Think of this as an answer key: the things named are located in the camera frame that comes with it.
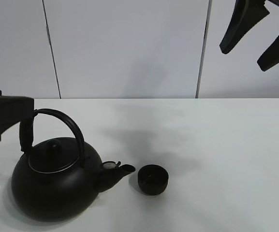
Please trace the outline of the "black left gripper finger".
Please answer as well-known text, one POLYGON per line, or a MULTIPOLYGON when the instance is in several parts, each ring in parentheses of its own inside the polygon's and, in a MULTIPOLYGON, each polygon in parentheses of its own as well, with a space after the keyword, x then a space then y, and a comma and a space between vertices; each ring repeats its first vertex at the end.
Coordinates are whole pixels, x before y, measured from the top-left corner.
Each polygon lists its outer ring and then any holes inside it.
POLYGON ((0 90, 0 141, 1 135, 13 125, 32 117, 34 99, 22 96, 3 96, 0 90))

